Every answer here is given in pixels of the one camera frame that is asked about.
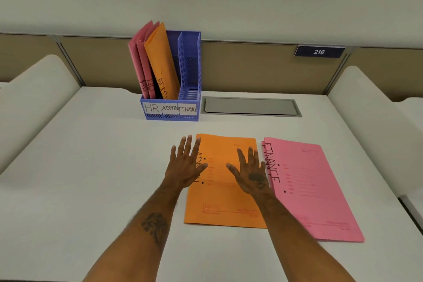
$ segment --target finger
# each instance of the finger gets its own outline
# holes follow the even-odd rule
[[[189,156],[191,152],[191,142],[193,141],[193,135],[188,135],[187,143],[185,144],[184,155]]]
[[[198,150],[200,149],[200,143],[201,143],[201,138],[200,138],[200,137],[198,137],[198,138],[195,140],[195,144],[194,144],[194,147],[193,147],[193,152],[191,153],[191,157],[192,157],[193,159],[197,158],[197,155],[198,155]]]
[[[198,176],[200,176],[200,174],[207,168],[209,167],[209,165],[207,163],[201,164],[200,166],[197,167],[197,173]]]
[[[176,146],[173,145],[171,148],[171,162],[176,158]]]
[[[247,162],[245,161],[244,153],[239,148],[237,148],[236,151],[238,152],[239,163],[245,165]]]
[[[255,165],[260,165],[259,161],[258,161],[258,151],[254,150],[254,163]]]
[[[181,142],[179,143],[179,147],[178,147],[178,155],[176,157],[182,156],[182,154],[184,153],[184,145],[185,145],[185,136],[181,139]]]
[[[262,162],[262,166],[260,166],[260,170],[264,173],[266,173],[266,163]]]
[[[254,163],[254,153],[251,147],[248,148],[248,163]]]
[[[227,168],[227,169],[229,169],[229,171],[230,171],[232,174],[234,174],[234,176],[235,176],[236,178],[239,176],[238,169],[237,169],[234,165],[227,163],[227,164],[226,164],[226,168]]]

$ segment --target tattooed arm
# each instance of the tattooed arm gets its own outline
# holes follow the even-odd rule
[[[156,280],[161,254],[172,222],[173,210],[184,187],[188,187],[206,169],[196,167],[200,139],[191,151],[192,136],[185,144],[182,138],[176,155],[171,149],[171,161],[160,187],[130,221],[119,237],[104,251],[84,282],[153,282]]]
[[[273,194],[266,177],[266,164],[258,152],[248,150],[248,163],[238,150],[240,169],[226,167],[241,189],[254,198],[269,230],[276,254],[289,282],[354,282],[339,264],[293,217]]]

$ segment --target gray metal flap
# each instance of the gray metal flap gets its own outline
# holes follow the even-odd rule
[[[204,97],[206,114],[242,114],[300,117],[293,99]]]

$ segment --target tattoo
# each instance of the tattoo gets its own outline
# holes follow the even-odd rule
[[[161,251],[165,248],[167,236],[167,221],[161,213],[151,213],[141,223],[144,231],[149,232]]]
[[[259,190],[262,190],[267,186],[267,178],[263,174],[250,173],[248,174],[248,179],[257,182],[257,188]]]

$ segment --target desk surface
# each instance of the desk surface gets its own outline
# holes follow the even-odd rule
[[[160,184],[183,135],[320,144],[364,243],[322,242],[357,281],[420,281],[423,236],[326,96],[294,98],[302,118],[200,115],[146,121],[138,95],[83,87],[0,176],[0,279],[80,281]],[[183,223],[178,201],[157,281],[284,281],[263,229]]]
[[[395,104],[397,104],[403,113],[423,132],[423,98],[407,98]],[[401,197],[401,200],[407,206],[420,227],[423,228],[423,189],[417,189]]]

